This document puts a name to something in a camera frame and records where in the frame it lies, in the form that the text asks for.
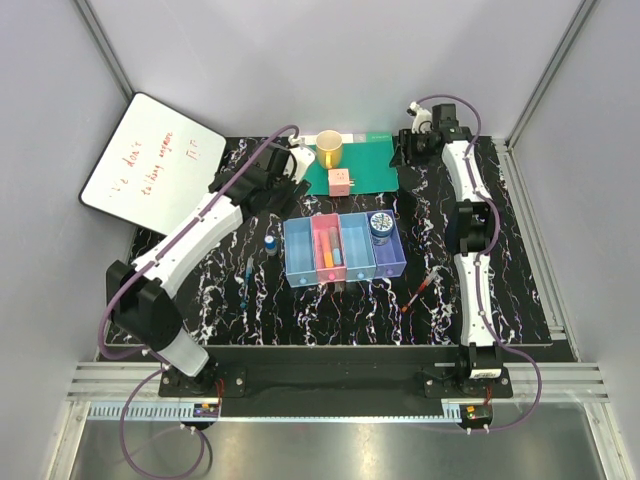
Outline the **green cutting mat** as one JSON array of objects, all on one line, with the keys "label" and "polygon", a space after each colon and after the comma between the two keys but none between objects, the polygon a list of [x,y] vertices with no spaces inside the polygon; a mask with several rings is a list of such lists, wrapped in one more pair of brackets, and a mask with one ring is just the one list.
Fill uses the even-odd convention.
[{"label": "green cutting mat", "polygon": [[[390,167],[394,155],[393,136],[389,132],[341,134],[343,156],[338,168],[346,168],[354,181],[352,194],[379,194],[399,188],[397,170]],[[317,162],[304,179],[311,184],[307,195],[329,196],[327,170]]]}]

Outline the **orange highlighter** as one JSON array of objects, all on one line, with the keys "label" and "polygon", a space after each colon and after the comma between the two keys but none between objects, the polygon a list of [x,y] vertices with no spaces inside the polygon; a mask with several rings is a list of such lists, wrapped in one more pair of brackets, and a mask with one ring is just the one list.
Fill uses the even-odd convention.
[{"label": "orange highlighter", "polygon": [[333,250],[331,247],[331,241],[330,241],[328,230],[327,229],[319,230],[318,238],[320,241],[323,265],[325,268],[333,268],[334,267]]}]

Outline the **blue cleaning gel jar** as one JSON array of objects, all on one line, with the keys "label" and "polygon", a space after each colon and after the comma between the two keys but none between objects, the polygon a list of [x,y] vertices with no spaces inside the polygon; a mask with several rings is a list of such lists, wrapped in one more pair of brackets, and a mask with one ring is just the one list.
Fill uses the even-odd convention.
[{"label": "blue cleaning gel jar", "polygon": [[376,246],[385,245],[394,230],[394,220],[392,216],[384,211],[372,213],[369,218],[369,228],[372,242]]}]

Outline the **blue grey highlighter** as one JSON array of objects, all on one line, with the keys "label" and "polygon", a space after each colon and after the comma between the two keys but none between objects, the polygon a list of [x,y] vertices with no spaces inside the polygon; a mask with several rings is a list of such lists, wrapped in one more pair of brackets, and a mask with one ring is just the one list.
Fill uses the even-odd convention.
[{"label": "blue grey highlighter", "polygon": [[328,229],[328,233],[333,263],[335,266],[341,266],[343,264],[343,260],[338,229],[336,227],[330,227]]}]

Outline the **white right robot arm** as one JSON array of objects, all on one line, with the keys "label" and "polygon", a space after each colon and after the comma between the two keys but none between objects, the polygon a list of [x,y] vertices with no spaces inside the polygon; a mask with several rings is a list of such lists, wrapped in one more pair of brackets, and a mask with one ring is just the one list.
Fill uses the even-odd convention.
[{"label": "white right robot arm", "polygon": [[479,133],[460,124],[459,98],[441,95],[443,101],[428,109],[430,95],[410,103],[409,129],[399,132],[399,152],[392,167],[418,166],[440,158],[453,185],[455,204],[445,231],[445,244],[453,256],[459,280],[462,327],[454,384],[466,396],[476,396],[490,380],[502,374],[501,348],[492,320],[489,266],[500,230],[500,218],[477,165]]}]

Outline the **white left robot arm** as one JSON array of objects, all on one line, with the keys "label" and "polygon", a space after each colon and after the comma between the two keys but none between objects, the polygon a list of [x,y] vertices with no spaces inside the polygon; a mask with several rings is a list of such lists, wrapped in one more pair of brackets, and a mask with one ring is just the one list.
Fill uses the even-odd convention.
[{"label": "white left robot arm", "polygon": [[310,184],[315,161],[308,146],[289,146],[215,175],[195,209],[146,254],[106,272],[104,320],[137,339],[164,364],[181,373],[181,384],[196,396],[215,386],[216,372],[206,350],[187,332],[174,299],[189,273],[225,237],[251,218],[269,212],[287,217]]}]

